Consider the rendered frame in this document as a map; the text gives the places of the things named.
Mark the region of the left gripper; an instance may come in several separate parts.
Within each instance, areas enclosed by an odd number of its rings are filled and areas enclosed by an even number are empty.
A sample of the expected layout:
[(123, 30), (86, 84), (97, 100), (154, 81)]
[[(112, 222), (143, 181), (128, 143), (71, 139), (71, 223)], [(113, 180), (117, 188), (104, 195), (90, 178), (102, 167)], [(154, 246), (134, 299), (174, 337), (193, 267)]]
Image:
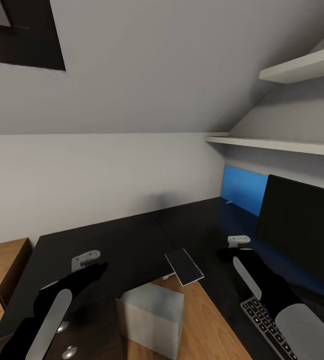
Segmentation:
[(99, 279), (101, 279), (101, 275), (106, 272), (108, 267), (108, 262), (98, 265), (98, 263), (93, 264), (91, 266), (86, 267), (85, 269), (78, 270), (69, 274), (68, 276), (78, 276), (82, 281), (82, 289), (83, 291), (90, 283), (93, 283)]

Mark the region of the monitor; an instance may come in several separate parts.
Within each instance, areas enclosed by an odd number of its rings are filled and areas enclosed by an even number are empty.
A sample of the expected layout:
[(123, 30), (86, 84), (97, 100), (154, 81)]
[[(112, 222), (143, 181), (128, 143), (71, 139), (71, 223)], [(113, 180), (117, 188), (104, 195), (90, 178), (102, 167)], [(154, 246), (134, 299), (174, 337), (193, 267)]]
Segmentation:
[[(324, 281), (324, 188), (270, 174), (255, 236)], [(288, 283), (324, 301), (324, 296)]]

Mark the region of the notebook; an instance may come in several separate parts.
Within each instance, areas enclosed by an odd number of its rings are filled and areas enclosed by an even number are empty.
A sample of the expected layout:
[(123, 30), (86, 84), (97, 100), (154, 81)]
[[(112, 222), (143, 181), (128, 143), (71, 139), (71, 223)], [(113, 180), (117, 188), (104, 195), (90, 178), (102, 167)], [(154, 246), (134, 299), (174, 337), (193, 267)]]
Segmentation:
[(182, 286), (205, 277), (184, 248), (166, 253), (165, 256)]

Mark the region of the keyboard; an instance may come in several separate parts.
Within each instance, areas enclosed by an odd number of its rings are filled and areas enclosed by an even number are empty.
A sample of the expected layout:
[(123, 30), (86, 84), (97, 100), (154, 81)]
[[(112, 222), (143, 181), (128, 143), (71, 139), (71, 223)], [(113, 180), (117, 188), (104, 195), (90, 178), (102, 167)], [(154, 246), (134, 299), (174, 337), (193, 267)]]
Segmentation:
[(240, 307), (281, 360), (297, 360), (267, 309), (255, 296), (240, 303)]

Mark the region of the mouse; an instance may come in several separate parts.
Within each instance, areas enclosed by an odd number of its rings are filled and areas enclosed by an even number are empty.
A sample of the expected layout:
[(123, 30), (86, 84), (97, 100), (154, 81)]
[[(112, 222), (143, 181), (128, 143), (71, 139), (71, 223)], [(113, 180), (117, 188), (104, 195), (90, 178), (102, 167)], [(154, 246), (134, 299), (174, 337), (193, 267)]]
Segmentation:
[(236, 280), (237, 288), (239, 289), (240, 292), (246, 294), (250, 291), (250, 288), (244, 282), (244, 280), (242, 279), (242, 277), (240, 275), (236, 275), (235, 280)]

